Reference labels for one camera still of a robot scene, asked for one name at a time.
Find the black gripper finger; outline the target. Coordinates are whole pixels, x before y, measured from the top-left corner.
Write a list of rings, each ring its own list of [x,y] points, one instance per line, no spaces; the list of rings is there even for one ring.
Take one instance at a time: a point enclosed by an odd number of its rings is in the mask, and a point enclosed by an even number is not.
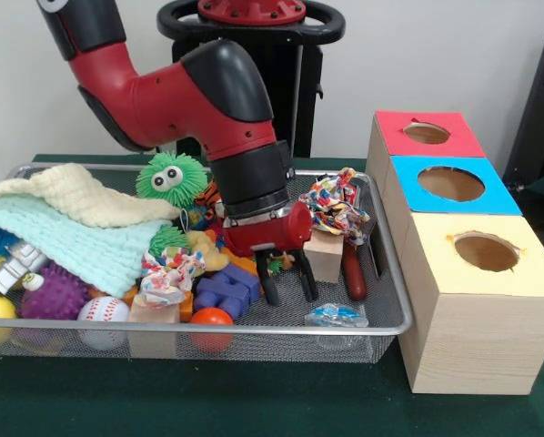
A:
[[[308,302],[313,302],[318,299],[317,284],[314,279],[311,265],[303,249],[295,249],[292,251],[292,256],[295,259],[295,265],[299,269],[300,281],[305,299]]]
[[[280,298],[277,292],[275,282],[270,277],[267,271],[267,257],[256,256],[257,275],[260,280],[260,284],[263,288],[267,304],[273,307],[280,305]]]

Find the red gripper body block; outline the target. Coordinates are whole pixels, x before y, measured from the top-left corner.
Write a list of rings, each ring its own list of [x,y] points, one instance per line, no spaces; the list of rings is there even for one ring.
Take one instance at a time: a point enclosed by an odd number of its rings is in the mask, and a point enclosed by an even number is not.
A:
[[[300,201],[250,218],[223,221],[226,246],[240,257],[252,257],[268,249],[302,249],[311,234],[312,216]]]

